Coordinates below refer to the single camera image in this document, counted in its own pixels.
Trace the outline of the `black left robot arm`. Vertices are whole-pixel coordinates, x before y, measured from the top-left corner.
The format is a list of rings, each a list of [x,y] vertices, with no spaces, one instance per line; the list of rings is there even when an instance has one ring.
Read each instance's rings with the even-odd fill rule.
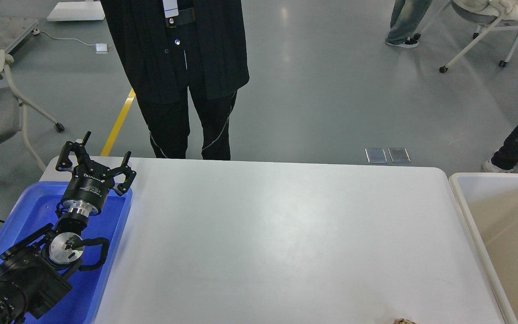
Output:
[[[56,205],[57,221],[45,224],[0,255],[0,324],[22,324],[26,314],[39,319],[69,292],[68,279],[76,271],[93,271],[105,264],[110,240],[82,238],[89,219],[99,215],[110,191],[123,196],[136,172],[128,162],[109,168],[92,160],[85,149],[91,133],[81,142],[64,144],[57,171],[71,173],[71,180]]]

